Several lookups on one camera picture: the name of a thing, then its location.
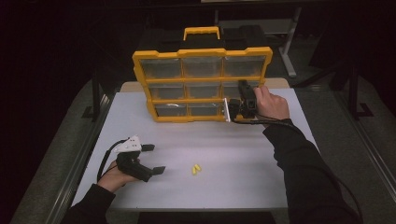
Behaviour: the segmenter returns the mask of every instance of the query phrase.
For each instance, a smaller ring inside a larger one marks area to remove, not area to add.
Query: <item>hand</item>
[[[254,89],[257,98],[257,119],[265,119],[262,116],[273,119],[289,119],[290,112],[285,98],[273,95],[266,86]]]
[[[100,178],[98,185],[114,193],[125,184],[136,180],[138,179],[121,172],[117,166],[117,163],[113,161],[108,167],[106,173],[102,176],[102,178]]]

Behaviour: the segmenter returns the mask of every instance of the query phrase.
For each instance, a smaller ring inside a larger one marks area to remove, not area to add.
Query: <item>person's right hand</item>
[[[290,112],[288,102],[285,98],[273,95],[266,86],[254,89],[257,98],[257,119],[265,119],[262,116],[272,119],[289,119]]]

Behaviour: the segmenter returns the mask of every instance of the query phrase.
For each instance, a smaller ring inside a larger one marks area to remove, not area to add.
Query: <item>person's left hand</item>
[[[97,185],[114,193],[125,184],[137,180],[139,179],[126,175],[120,171],[116,161],[113,161],[108,167],[107,172],[100,178]]]

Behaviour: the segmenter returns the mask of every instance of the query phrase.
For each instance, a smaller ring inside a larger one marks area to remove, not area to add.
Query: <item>forearm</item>
[[[71,207],[62,223],[106,223],[106,211],[115,194],[98,185],[92,185],[81,202]]]
[[[277,165],[284,171],[290,223],[357,222],[332,171],[311,142],[280,125],[271,125],[263,133],[274,145]]]

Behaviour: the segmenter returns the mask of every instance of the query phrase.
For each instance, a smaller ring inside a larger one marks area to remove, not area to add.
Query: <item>table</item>
[[[271,89],[288,99],[291,118],[306,138],[315,140],[293,89]],[[126,185],[111,205],[134,211],[268,210],[287,207],[283,172],[261,125],[217,121],[156,123],[146,109],[143,92],[116,94],[73,204],[95,178],[105,151],[115,142],[138,134],[154,144],[141,163],[166,166],[162,175]],[[106,167],[116,159],[112,153]],[[192,175],[198,163],[202,171]]]

